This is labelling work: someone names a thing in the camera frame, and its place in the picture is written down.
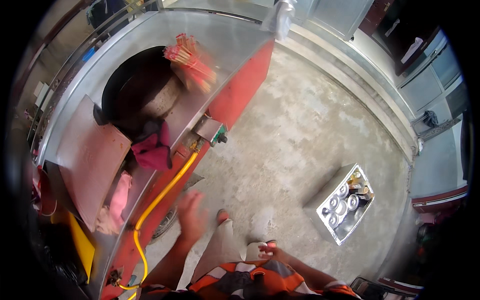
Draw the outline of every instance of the foot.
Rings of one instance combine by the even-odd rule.
[[[222,208],[216,214],[216,223],[220,225],[228,218],[229,218],[228,212]]]
[[[269,240],[267,242],[267,247],[276,248],[276,240]]]

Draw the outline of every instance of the stainless steel countertop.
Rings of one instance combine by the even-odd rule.
[[[270,7],[273,7],[273,3],[274,1],[271,0]],[[249,17],[261,22],[267,16],[268,9],[270,7],[243,0],[178,0],[166,8],[197,8],[229,12],[232,14]]]
[[[217,84],[210,94],[181,96],[166,118],[170,131],[169,145],[172,150],[176,149],[230,78],[267,41],[273,39],[271,33],[259,28],[260,25],[253,22],[205,12],[162,11],[140,16],[107,41],[73,78],[49,120],[36,163],[42,165],[45,159],[57,164],[61,161],[56,153],[63,129],[85,94],[101,107],[108,79],[124,61],[145,49],[174,44],[175,36],[185,32],[194,35],[215,59]],[[127,205],[122,212],[124,220],[130,220],[145,188],[156,174],[154,170],[141,168],[135,163],[129,172],[133,179]],[[120,236],[128,223],[125,222],[120,230]],[[101,295],[120,236],[93,234],[96,251],[92,274],[90,284],[83,287],[92,299]]]

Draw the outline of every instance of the white pants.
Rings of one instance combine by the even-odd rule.
[[[246,261],[262,260],[258,257],[260,251],[258,246],[266,246],[265,242],[250,243],[247,247]],[[195,283],[200,277],[207,274],[221,264],[242,262],[240,252],[235,246],[233,239],[233,221],[226,219],[222,224],[218,225],[213,233],[207,248],[202,257],[198,261],[195,271],[193,272],[191,282]]]

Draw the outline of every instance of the cart wheel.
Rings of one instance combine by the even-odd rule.
[[[155,243],[160,239],[162,234],[164,234],[175,222],[175,219],[177,218],[177,206],[174,206],[171,208],[168,213],[165,215],[165,218],[160,222],[160,225],[158,225],[157,229],[153,233],[152,239],[148,243],[149,245]]]

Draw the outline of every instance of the black bag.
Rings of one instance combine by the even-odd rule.
[[[425,113],[423,113],[423,115],[426,117],[425,119],[423,119],[423,123],[425,125],[431,128],[438,127],[437,115],[435,114],[434,111],[426,110]]]
[[[45,224],[40,232],[45,242],[44,255],[50,270],[77,285],[84,284],[87,274],[69,227],[65,224]]]

